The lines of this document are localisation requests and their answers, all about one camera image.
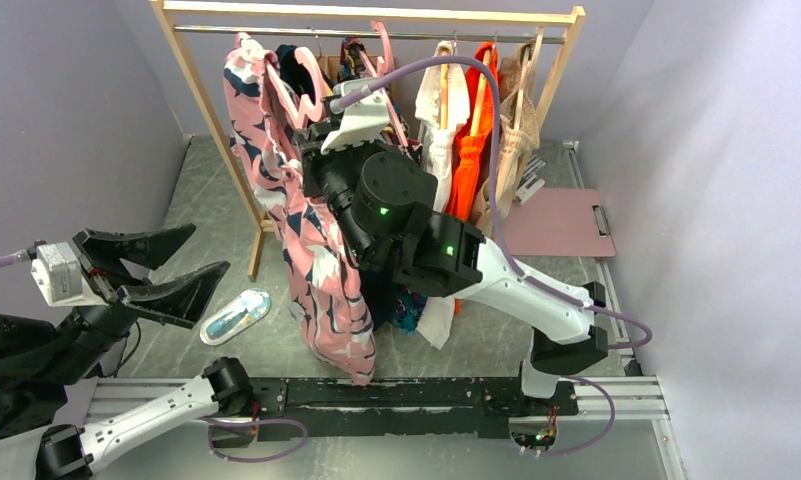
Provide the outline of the pink patterned shorts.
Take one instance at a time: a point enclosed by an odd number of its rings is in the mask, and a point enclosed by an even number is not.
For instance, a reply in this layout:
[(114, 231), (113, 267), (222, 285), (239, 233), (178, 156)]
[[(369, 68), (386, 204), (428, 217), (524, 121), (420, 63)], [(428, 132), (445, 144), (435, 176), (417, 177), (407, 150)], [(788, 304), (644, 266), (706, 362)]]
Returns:
[(273, 51), (246, 33), (236, 36), (223, 67), (231, 150), (281, 242), (289, 311), (305, 343), (317, 359), (366, 385), (376, 361), (372, 315), (336, 219), (304, 194), (301, 155), (271, 83), (279, 70)]

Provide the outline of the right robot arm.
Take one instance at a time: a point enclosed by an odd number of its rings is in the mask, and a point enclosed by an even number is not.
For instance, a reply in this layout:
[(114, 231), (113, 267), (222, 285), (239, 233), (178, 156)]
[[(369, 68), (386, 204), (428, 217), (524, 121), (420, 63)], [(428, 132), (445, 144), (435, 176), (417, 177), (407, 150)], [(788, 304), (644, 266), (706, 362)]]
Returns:
[(437, 180), (400, 149), (379, 140), (323, 150), (327, 123), (295, 133), (304, 193), (326, 204), (360, 270), (392, 268), (393, 280), (429, 298), (455, 297), (499, 310), (533, 329), (515, 391), (538, 414), (560, 379), (607, 358), (598, 283), (576, 287), (508, 256), (478, 228), (434, 208)]

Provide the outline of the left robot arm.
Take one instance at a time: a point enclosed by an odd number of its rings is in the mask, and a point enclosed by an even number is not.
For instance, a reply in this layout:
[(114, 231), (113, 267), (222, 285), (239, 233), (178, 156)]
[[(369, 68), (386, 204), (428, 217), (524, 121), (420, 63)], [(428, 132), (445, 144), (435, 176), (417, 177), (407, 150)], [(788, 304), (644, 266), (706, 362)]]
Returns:
[(241, 363), (223, 357), (170, 393), (111, 419), (58, 425), (69, 386), (101, 374), (101, 358), (141, 319), (181, 328), (202, 318), (228, 270), (219, 261), (163, 284), (136, 277), (129, 264), (164, 265), (195, 225), (139, 233), (85, 229), (68, 242), (38, 241), (0, 258), (28, 262), (58, 324), (0, 313), (0, 479), (87, 479), (132, 449), (185, 423), (215, 414), (256, 412)]

